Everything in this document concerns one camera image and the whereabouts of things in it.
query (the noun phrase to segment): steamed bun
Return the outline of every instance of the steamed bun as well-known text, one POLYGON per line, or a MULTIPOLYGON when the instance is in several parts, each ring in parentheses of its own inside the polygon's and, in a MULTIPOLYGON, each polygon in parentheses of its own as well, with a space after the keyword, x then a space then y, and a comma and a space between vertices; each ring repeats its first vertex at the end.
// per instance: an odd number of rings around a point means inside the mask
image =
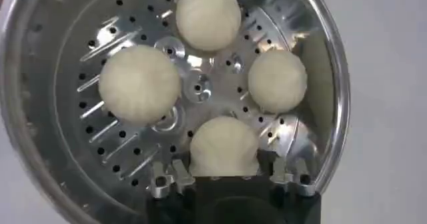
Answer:
POLYGON ((176 23, 194 48, 216 51, 236 38, 242 15, 237 0, 179 0, 176 23))
POLYGON ((271 113, 290 111, 306 93, 306 68, 300 58, 289 51, 267 51, 252 65, 248 88, 252 99, 262 109, 271 113))
POLYGON ((256 175, 258 138, 245 123, 217 117, 204 123, 190 144, 193 176, 256 175))
POLYGON ((118 118, 147 125, 161 119, 181 93, 181 82, 169 57, 138 45, 116 53, 99 78, 99 94, 118 118))

